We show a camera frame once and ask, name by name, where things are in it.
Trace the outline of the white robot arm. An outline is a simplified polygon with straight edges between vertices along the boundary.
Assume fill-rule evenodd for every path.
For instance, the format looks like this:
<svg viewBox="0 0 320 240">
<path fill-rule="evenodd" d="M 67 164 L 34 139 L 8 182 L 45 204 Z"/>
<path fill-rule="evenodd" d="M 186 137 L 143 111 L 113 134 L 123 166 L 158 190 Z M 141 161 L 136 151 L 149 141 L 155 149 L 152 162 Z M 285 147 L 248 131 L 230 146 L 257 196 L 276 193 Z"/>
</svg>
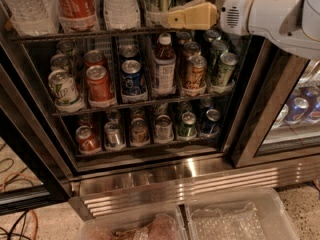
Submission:
<svg viewBox="0 0 320 240">
<path fill-rule="evenodd" d="M 291 54 L 320 59 L 320 0 L 195 0 L 164 13 L 160 24 L 194 30 L 216 25 L 225 33 L 262 36 Z"/>
</svg>

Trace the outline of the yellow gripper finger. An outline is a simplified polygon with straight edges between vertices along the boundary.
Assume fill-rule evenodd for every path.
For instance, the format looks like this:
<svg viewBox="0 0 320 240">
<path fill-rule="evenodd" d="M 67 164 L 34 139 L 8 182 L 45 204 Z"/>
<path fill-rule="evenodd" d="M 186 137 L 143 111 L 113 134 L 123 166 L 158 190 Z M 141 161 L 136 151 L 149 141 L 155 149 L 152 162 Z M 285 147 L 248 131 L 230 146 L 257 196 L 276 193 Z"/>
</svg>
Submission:
<svg viewBox="0 0 320 240">
<path fill-rule="evenodd" d="M 218 21 L 217 7 L 204 2 L 191 6 L 179 6 L 160 18 L 160 25 L 170 29 L 208 30 Z"/>
<path fill-rule="evenodd" d="M 185 3 L 184 5 L 178 5 L 178 6 L 173 7 L 173 11 L 183 10 L 183 9 L 186 9 L 189 7 L 200 5 L 202 3 L 205 3 L 206 1 L 207 0 L 192 0 L 192 1 Z"/>
</svg>

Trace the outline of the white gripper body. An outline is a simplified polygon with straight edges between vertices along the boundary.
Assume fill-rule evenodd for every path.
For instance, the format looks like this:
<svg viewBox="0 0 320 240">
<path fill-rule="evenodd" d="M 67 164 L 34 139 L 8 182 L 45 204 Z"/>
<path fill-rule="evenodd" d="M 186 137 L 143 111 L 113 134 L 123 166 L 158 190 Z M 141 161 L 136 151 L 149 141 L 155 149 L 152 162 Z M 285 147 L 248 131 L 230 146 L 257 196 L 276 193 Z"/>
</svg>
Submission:
<svg viewBox="0 0 320 240">
<path fill-rule="evenodd" d="M 218 25 L 225 33 L 249 35 L 249 17 L 254 0 L 215 0 L 219 12 Z"/>
</svg>

